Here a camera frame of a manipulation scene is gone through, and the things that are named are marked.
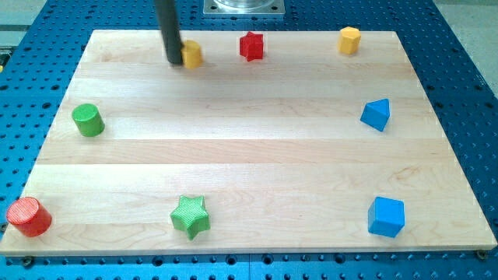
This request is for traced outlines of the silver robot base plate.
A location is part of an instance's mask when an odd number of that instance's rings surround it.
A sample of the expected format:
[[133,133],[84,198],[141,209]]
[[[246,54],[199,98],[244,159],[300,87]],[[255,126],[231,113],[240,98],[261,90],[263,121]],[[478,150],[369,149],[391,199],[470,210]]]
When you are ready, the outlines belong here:
[[204,0],[203,13],[210,16],[278,15],[286,12],[284,0]]

